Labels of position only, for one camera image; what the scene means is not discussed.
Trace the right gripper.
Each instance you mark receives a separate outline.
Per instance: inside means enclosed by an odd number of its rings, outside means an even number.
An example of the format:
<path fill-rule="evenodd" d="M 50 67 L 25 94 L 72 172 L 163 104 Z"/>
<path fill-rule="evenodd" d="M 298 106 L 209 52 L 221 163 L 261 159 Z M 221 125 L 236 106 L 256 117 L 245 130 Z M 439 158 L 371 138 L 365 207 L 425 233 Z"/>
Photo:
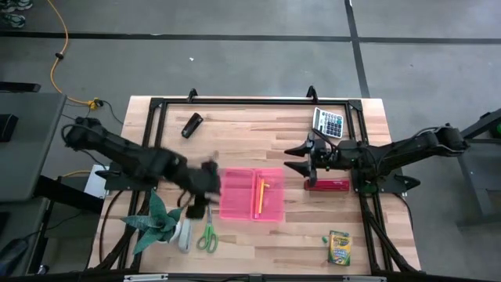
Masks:
<path fill-rule="evenodd" d="M 308 155 L 307 161 L 293 162 L 285 161 L 284 164 L 302 175 L 308 177 L 308 187 L 313 187 L 318 180 L 317 169 L 329 170 L 351 170 L 354 167 L 353 160 L 345 157 L 341 150 L 327 142 L 326 137 L 310 132 L 307 141 L 295 148 L 287 149 L 285 154 L 297 157 Z"/>

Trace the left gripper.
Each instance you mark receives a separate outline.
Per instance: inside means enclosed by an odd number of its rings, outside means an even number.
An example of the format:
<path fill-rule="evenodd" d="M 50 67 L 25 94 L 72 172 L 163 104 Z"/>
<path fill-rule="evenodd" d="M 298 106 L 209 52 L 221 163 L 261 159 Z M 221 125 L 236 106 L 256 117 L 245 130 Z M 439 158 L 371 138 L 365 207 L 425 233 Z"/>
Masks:
<path fill-rule="evenodd" d="M 202 162 L 199 168 L 187 168 L 187 178 L 180 186 L 182 190 L 195 196 L 194 203 L 186 210 L 186 218 L 202 219 L 208 201 L 218 204 L 221 197 L 221 178 L 215 160 Z"/>

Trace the green handled scissors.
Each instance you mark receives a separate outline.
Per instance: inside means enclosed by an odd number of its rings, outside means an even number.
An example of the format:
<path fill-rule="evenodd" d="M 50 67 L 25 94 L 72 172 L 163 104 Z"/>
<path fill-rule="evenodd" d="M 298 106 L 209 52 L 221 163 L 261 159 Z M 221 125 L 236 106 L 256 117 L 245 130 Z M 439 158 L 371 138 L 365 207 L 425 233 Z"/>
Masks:
<path fill-rule="evenodd" d="M 204 228 L 204 232 L 196 243 L 196 247 L 199 250 L 205 250 L 207 253 L 214 253 L 218 247 L 218 235 L 214 230 L 212 219 L 212 208 L 210 205 L 208 205 L 207 222 Z"/>

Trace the white stapler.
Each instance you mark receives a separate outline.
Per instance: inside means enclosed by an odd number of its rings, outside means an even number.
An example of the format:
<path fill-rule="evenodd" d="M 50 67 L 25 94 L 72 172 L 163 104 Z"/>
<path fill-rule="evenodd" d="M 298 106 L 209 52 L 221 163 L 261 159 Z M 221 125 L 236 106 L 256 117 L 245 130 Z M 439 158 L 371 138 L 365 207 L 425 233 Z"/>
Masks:
<path fill-rule="evenodd" d="M 181 230 L 178 238 L 178 249 L 181 253 L 187 254 L 191 250 L 193 237 L 193 226 L 191 219 L 184 219 L 181 225 Z"/>

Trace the white plant pot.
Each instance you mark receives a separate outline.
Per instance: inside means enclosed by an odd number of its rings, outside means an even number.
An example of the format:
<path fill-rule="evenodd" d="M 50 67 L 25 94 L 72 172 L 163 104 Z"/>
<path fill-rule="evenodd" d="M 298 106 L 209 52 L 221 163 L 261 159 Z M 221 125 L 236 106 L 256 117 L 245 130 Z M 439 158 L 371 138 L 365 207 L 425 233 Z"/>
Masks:
<path fill-rule="evenodd" d="M 182 229 L 182 224 L 180 222 L 177 222 L 174 227 L 172 227 L 169 231 L 166 232 L 166 234 L 162 237 L 160 241 L 166 244 L 170 244 L 179 237 L 181 229 Z"/>

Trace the red stapler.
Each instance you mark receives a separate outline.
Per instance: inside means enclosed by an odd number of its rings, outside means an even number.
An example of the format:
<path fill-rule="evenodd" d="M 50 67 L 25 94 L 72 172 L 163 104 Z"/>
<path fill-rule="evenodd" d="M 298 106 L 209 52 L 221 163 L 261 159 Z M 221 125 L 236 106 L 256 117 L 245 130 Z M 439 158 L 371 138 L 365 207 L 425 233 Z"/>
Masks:
<path fill-rule="evenodd" d="M 350 181 L 347 179 L 320 179 L 311 184 L 309 180 L 306 180 L 304 189 L 324 192 L 344 192 L 349 191 Z"/>

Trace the pink transparent pencil case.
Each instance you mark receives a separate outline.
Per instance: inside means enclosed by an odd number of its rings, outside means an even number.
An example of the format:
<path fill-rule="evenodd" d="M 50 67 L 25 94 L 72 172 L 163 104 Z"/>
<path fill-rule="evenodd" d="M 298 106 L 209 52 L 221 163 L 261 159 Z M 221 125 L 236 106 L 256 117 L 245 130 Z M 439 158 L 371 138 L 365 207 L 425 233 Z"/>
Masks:
<path fill-rule="evenodd" d="M 256 176 L 265 180 L 262 213 L 254 219 Z M 281 168 L 227 168 L 221 175 L 221 219 L 281 222 L 284 216 L 284 176 Z"/>

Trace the white calculator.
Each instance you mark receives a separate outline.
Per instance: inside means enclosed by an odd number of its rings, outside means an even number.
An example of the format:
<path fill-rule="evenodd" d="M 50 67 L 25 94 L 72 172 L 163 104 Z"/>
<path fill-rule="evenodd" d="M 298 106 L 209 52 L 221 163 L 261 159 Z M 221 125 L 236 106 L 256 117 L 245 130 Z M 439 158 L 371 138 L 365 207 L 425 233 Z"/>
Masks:
<path fill-rule="evenodd" d="M 344 131 L 344 117 L 316 107 L 312 127 L 325 136 L 341 139 Z"/>

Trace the green artificial plant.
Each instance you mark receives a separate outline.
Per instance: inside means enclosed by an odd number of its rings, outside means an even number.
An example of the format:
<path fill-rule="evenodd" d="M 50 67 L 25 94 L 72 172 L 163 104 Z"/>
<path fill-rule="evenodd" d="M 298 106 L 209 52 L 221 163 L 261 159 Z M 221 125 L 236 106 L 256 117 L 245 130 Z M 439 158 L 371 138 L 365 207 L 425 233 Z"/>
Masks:
<path fill-rule="evenodd" d="M 148 215 L 130 215 L 121 219 L 127 226 L 143 231 L 142 237 L 136 243 L 133 254 L 137 255 L 151 244 L 160 241 L 172 227 L 179 222 L 182 214 L 181 208 L 167 211 L 164 202 L 152 190 L 149 200 L 150 212 Z"/>

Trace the black stapler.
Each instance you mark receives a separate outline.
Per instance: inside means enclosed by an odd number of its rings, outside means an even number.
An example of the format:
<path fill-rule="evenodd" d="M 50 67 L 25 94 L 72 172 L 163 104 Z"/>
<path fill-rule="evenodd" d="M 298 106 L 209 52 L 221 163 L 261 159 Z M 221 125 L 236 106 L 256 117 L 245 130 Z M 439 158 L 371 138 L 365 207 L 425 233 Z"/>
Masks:
<path fill-rule="evenodd" d="M 200 114 L 194 113 L 192 117 L 188 120 L 185 127 L 181 131 L 182 137 L 188 139 L 203 122 L 203 118 Z"/>

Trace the black crossbar with silver brackets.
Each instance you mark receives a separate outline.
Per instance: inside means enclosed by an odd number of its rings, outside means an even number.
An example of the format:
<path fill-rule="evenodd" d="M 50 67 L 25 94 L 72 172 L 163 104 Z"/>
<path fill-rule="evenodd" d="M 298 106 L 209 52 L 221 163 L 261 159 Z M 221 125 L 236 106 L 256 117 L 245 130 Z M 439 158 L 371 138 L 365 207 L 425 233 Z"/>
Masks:
<path fill-rule="evenodd" d="M 493 282 L 425 273 L 377 272 L 373 275 L 138 273 L 133 269 L 0 277 L 0 282 Z"/>

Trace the yellow green crayon box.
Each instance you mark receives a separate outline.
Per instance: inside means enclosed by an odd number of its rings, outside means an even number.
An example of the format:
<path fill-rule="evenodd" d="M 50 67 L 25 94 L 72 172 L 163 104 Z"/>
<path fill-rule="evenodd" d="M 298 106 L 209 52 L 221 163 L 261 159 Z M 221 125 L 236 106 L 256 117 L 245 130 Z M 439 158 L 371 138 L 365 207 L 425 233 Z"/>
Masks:
<path fill-rule="evenodd" d="M 328 236 L 328 261 L 339 266 L 350 266 L 351 243 L 349 233 L 331 230 Z"/>

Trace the black desk beam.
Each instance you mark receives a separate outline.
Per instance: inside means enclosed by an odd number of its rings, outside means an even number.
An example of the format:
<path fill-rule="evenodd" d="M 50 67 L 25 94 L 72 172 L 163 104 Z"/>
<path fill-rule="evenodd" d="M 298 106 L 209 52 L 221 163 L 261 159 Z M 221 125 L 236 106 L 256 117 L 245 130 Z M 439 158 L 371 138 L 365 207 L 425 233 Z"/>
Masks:
<path fill-rule="evenodd" d="M 59 180 L 50 179 L 43 175 L 38 178 L 34 195 L 95 214 L 101 213 L 104 202 L 101 198 L 76 190 Z"/>

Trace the grey metal stand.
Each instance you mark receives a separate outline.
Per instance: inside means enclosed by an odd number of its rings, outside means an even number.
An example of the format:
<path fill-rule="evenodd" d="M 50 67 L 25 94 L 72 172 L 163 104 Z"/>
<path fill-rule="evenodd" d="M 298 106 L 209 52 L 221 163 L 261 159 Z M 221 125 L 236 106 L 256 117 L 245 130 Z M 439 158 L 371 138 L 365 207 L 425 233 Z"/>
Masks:
<path fill-rule="evenodd" d="M 470 149 L 458 157 L 467 187 L 478 207 L 478 215 L 457 223 L 459 228 L 501 223 L 501 208 L 489 194 L 501 193 L 501 108 L 483 114 L 461 132 Z"/>

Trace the grey desk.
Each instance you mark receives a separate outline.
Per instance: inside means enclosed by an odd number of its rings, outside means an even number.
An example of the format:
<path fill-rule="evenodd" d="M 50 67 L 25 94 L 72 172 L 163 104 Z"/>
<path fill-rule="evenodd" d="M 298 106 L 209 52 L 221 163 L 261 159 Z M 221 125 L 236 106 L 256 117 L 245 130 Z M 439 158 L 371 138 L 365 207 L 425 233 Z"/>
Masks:
<path fill-rule="evenodd" d="M 59 93 L 0 92 L 0 114 L 18 118 L 11 140 L 0 143 L 0 202 L 32 197 L 65 102 Z"/>

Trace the black box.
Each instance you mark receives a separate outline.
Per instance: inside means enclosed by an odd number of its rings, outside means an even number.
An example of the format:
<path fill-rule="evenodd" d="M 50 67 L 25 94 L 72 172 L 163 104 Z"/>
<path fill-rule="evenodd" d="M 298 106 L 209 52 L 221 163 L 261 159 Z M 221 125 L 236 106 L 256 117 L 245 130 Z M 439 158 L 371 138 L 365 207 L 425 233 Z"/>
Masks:
<path fill-rule="evenodd" d="M 11 140 L 18 120 L 14 114 L 0 114 L 0 143 Z"/>

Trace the black flat bar device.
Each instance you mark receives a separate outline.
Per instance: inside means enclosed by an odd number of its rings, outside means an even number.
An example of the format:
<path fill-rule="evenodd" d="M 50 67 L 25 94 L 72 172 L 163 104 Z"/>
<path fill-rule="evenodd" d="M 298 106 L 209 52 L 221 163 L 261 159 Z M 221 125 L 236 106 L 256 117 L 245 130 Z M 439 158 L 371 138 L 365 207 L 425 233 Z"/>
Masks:
<path fill-rule="evenodd" d="M 40 88 L 35 83 L 0 81 L 0 92 L 39 92 Z"/>

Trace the person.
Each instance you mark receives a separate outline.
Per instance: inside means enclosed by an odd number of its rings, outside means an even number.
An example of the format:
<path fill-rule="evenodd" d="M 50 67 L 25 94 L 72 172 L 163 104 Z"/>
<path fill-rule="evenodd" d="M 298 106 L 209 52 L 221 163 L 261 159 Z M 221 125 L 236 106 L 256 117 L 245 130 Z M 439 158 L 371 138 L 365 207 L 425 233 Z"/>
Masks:
<path fill-rule="evenodd" d="M 16 12 L 25 11 L 33 6 L 33 0 L 0 0 L 0 22 L 11 28 L 22 28 L 26 18 Z"/>

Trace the black aluminium table frame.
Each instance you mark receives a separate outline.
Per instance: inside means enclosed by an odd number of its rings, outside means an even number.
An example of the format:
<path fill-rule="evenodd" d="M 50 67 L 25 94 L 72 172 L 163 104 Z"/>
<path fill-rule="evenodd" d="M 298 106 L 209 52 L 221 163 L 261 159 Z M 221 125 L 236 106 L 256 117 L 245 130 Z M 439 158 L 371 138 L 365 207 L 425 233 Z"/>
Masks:
<path fill-rule="evenodd" d="M 124 134 L 158 144 L 198 164 L 218 154 L 222 168 L 280 168 L 285 150 L 300 145 L 311 128 L 315 103 L 307 98 L 170 98 L 156 109 L 151 98 L 133 97 Z M 194 113 L 204 119 L 188 138 L 181 131 Z M 340 275 L 370 272 L 359 198 L 354 192 L 304 190 L 303 178 L 285 168 L 284 216 L 281 222 L 216 219 L 218 249 L 181 253 L 172 244 L 157 244 L 142 255 L 143 272 L 264 273 Z M 351 265 L 328 261 L 331 230 L 349 233 Z"/>

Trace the black diagonal frame strut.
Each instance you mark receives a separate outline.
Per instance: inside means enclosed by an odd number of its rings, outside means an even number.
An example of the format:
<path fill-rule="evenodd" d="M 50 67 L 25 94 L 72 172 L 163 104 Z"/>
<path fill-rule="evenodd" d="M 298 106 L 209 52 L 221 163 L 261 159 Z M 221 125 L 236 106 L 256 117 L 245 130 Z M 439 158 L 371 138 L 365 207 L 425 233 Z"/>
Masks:
<path fill-rule="evenodd" d="M 106 197 L 92 245 L 88 267 L 91 269 L 127 269 L 134 260 L 132 250 L 138 231 L 121 221 L 134 212 L 148 211 L 149 192 L 116 192 Z"/>
<path fill-rule="evenodd" d="M 384 221 L 379 222 L 371 212 L 369 205 L 367 204 L 366 196 L 364 194 L 359 194 L 359 200 L 371 273 L 375 275 L 376 272 L 381 271 L 375 255 L 373 232 L 375 232 L 375 234 L 378 236 L 382 247 L 386 272 L 393 272 L 392 263 L 394 262 L 402 273 L 418 273 L 418 270 L 413 268 L 398 252 L 398 249 L 393 245 L 384 228 L 382 227 Z"/>

